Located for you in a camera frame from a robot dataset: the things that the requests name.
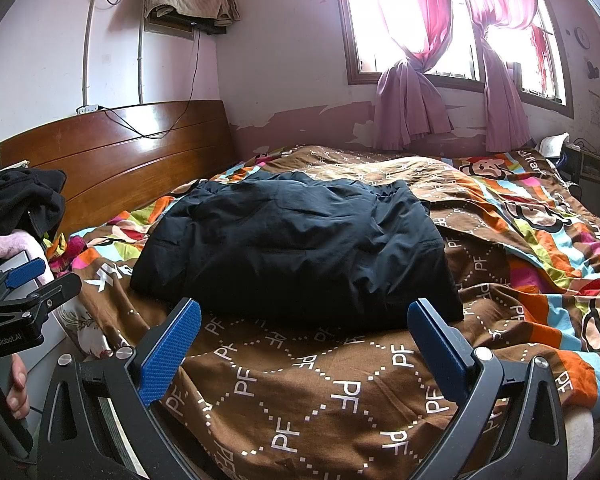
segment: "window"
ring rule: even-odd
[[[383,4],[383,8],[388,8],[389,13],[399,13],[399,19],[407,21],[404,30],[410,32],[408,38],[399,38],[400,42],[409,48],[413,45],[417,50],[424,37],[417,0],[389,1],[391,5]],[[465,0],[451,2],[453,38],[445,54],[427,75],[436,86],[483,91],[484,67],[479,38],[474,35]],[[409,8],[415,8],[417,12],[404,11]],[[340,9],[349,83],[376,83],[381,72],[404,57],[387,32],[378,0],[340,0]],[[487,31],[487,41],[507,62],[514,80],[518,81],[524,102],[573,116],[568,75],[564,77],[567,74],[563,64],[566,56],[545,0],[538,0],[538,13],[533,24],[539,35],[536,43],[541,45],[541,62],[531,27],[525,30],[491,27]]]

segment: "black cloth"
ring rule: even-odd
[[[60,195],[66,175],[59,170],[14,168],[0,171],[0,235],[23,229],[37,240],[51,235],[64,215]]]
[[[131,287],[296,326],[404,328],[417,298],[448,322],[462,319],[442,237],[401,180],[260,171],[239,184],[200,183],[158,223]]]

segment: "bedspread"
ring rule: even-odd
[[[405,180],[430,203],[445,239],[464,306],[455,327],[501,359],[544,356],[563,405],[600,418],[600,219],[538,152],[450,160],[305,146],[216,180],[289,170]],[[105,356],[135,345],[164,319],[167,305],[132,291],[129,276],[152,226],[186,189],[80,232],[89,248],[72,268],[88,312],[63,316],[80,329],[83,349]],[[227,270],[228,286],[235,272]],[[407,478],[456,410],[408,331],[345,338],[335,327],[295,330],[210,312],[161,402],[225,474],[249,480]],[[469,468],[493,444],[505,406],[496,403]]]

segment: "wall clock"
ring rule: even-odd
[[[576,35],[576,41],[578,41],[578,44],[585,50],[589,50],[591,48],[591,43],[589,41],[589,37],[587,36],[587,33],[582,30],[582,28],[580,27],[576,27],[573,31]]]

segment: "pink towel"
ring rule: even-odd
[[[27,253],[29,260],[42,258],[45,263],[45,272],[38,278],[42,285],[53,281],[53,274],[46,261],[45,251],[42,246],[26,231],[16,229],[7,236],[0,236],[0,258],[13,258],[22,251]]]

